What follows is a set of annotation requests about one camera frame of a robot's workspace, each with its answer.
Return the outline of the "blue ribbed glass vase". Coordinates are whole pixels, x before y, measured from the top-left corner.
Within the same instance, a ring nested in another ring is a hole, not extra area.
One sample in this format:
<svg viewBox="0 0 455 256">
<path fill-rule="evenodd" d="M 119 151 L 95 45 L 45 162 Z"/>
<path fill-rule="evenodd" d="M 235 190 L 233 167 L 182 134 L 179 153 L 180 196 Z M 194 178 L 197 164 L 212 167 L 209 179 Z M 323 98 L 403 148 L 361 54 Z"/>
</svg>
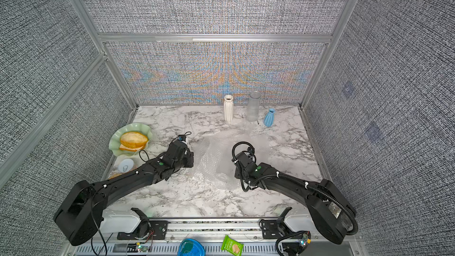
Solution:
<svg viewBox="0 0 455 256">
<path fill-rule="evenodd" d="M 266 127 L 268 127 L 268 128 L 272 127 L 272 125 L 274 123 L 275 113 L 276 113 L 275 109 L 268 110 L 268 113 L 265 115 L 264 121 L 263 121 L 263 123 Z"/>
</svg>

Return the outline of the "clear glass vase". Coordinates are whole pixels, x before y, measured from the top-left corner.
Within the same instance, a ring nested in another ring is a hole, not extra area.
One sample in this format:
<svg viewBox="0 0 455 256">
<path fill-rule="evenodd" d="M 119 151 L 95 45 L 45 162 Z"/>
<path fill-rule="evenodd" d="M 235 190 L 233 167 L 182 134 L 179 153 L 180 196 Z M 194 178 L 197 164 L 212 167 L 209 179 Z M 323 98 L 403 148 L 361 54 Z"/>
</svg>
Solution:
<svg viewBox="0 0 455 256">
<path fill-rule="evenodd" d="M 246 109 L 246 119 L 249 122 L 257 121 L 259 115 L 261 94 L 258 91 L 252 91 L 249 94 Z"/>
</svg>

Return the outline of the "white ribbed ceramic vase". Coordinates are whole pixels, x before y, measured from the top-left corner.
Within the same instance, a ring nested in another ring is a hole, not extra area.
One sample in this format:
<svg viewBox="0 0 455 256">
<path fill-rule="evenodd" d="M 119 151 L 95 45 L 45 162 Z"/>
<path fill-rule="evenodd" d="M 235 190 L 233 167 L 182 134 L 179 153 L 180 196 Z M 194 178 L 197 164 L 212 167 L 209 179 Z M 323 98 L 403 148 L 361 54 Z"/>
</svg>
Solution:
<svg viewBox="0 0 455 256">
<path fill-rule="evenodd" d="M 226 95 L 224 97 L 224 118 L 227 123 L 231 123 L 233 120 L 233 96 Z"/>
</svg>

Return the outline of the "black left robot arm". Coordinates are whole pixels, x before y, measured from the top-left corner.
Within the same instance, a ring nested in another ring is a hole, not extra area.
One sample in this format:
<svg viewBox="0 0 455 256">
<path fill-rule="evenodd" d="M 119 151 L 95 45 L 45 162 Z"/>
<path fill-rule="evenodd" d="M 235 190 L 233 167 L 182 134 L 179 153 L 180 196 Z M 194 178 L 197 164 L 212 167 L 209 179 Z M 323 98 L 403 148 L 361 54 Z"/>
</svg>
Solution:
<svg viewBox="0 0 455 256">
<path fill-rule="evenodd" d="M 101 232 L 103 211 L 122 197 L 146 186 L 151 186 L 181 168 L 194 165 L 194 152 L 169 149 L 138 169 L 113 179 L 76 183 L 54 214 L 53 220 L 73 246 L 86 243 Z"/>
</svg>

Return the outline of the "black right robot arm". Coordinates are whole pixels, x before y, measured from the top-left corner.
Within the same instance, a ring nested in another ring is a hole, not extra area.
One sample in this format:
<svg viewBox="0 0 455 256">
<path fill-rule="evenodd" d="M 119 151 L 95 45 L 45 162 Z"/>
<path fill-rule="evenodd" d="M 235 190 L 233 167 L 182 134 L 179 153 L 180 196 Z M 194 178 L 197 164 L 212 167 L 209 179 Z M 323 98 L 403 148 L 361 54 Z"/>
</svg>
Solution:
<svg viewBox="0 0 455 256">
<path fill-rule="evenodd" d="M 358 233 L 357 212 L 332 181 L 306 181 L 269 164 L 256 164 L 255 148 L 248 142 L 234 144 L 231 154 L 235 178 L 240 180 L 244 192 L 260 188 L 301 203 L 307 207 L 318 232 L 334 244 Z"/>
</svg>

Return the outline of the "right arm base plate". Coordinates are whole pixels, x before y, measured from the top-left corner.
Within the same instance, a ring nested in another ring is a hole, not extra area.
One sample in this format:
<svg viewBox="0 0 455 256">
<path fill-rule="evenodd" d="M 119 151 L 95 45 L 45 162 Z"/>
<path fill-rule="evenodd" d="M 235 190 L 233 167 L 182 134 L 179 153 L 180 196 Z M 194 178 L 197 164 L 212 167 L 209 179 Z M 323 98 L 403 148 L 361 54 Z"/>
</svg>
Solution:
<svg viewBox="0 0 455 256">
<path fill-rule="evenodd" d="M 299 231 L 298 235 L 293 235 L 295 232 L 283 220 L 260 219 L 258 224 L 264 239 L 279 239 L 284 237 L 285 239 L 303 239 L 304 241 L 311 239 L 309 231 Z"/>
</svg>

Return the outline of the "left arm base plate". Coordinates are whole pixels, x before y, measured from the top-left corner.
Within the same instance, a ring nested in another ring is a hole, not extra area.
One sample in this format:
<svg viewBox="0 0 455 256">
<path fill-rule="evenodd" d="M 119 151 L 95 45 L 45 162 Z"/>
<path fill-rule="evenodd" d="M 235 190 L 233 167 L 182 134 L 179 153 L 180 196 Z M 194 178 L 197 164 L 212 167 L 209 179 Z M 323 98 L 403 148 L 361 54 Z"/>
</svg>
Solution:
<svg viewBox="0 0 455 256">
<path fill-rule="evenodd" d="M 133 232 L 125 233 L 119 232 L 117 234 L 117 240 L 133 240 L 142 241 L 146 240 L 164 240 L 169 222 L 166 220 L 149 220 L 141 221 Z"/>
</svg>

